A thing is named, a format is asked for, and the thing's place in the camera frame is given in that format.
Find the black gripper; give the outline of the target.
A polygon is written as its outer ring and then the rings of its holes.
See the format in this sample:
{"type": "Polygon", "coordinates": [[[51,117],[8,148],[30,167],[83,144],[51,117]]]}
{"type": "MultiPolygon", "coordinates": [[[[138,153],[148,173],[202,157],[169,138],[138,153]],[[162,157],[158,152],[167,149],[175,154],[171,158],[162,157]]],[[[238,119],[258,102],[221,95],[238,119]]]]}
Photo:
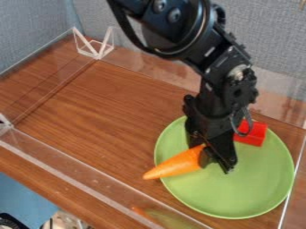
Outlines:
{"type": "Polygon", "coordinates": [[[227,174],[233,171],[238,156],[233,142],[234,132],[230,111],[214,92],[203,90],[194,97],[185,96],[183,112],[187,116],[186,130],[191,140],[203,140],[202,152],[211,163],[218,163],[227,174]]]}

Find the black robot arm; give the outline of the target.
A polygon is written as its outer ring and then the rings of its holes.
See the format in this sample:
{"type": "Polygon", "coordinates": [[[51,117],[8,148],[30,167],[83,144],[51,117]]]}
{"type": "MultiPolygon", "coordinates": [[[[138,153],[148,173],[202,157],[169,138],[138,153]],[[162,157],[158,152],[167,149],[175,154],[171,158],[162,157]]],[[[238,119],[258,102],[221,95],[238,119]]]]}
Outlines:
{"type": "Polygon", "coordinates": [[[187,64],[201,76],[197,96],[185,96],[187,144],[206,144],[199,164],[230,172],[238,156],[234,136],[255,102],[257,77],[245,46],[225,30],[226,12],[210,0],[107,0],[131,43],[144,52],[187,64]]]}

